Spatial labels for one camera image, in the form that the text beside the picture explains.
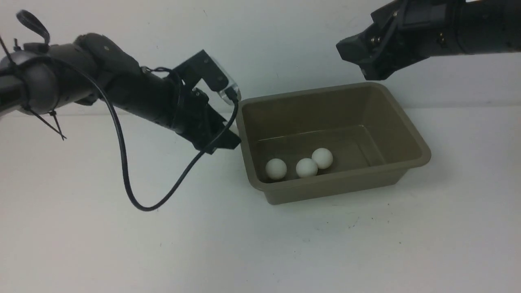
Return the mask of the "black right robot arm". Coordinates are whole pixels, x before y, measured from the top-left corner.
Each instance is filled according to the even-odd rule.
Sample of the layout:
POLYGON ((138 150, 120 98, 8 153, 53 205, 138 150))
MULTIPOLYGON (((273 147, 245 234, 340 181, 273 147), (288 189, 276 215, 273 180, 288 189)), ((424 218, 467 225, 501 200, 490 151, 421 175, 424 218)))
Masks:
POLYGON ((519 0, 394 0, 373 23, 336 44, 368 81, 434 56, 520 52, 519 0))

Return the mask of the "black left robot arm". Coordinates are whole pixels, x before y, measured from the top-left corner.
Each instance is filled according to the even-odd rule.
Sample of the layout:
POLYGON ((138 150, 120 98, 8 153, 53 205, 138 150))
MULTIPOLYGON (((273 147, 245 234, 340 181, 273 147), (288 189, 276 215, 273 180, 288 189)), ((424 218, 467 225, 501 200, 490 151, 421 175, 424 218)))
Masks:
POLYGON ((91 106, 107 99, 113 107, 172 130, 197 150, 235 149, 240 137, 210 106, 203 81, 229 105, 240 99, 238 86, 204 50, 175 68, 140 65, 111 39, 88 33, 73 43, 50 45, 50 34, 32 13, 18 21, 43 37, 15 45, 1 60, 1 115, 50 114, 71 103, 91 106))

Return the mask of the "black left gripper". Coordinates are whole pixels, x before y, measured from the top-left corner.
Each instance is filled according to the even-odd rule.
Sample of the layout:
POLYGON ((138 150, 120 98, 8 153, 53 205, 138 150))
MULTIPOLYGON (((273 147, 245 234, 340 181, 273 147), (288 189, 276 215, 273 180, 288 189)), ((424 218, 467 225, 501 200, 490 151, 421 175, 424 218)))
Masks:
POLYGON ((171 121, 171 129, 198 151, 213 154, 216 149, 235 149, 241 142, 223 118, 209 104, 209 97, 200 89, 181 88, 171 121))

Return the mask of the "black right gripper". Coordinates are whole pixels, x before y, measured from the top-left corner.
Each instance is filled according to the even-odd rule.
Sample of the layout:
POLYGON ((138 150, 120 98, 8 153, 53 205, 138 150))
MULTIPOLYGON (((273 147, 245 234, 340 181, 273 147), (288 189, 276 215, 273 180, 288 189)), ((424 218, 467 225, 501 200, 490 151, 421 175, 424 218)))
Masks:
POLYGON ((366 80, 386 80, 431 57, 425 42, 431 9, 431 0, 393 0, 371 13, 368 28, 342 39, 336 49, 342 60, 360 68, 366 80))

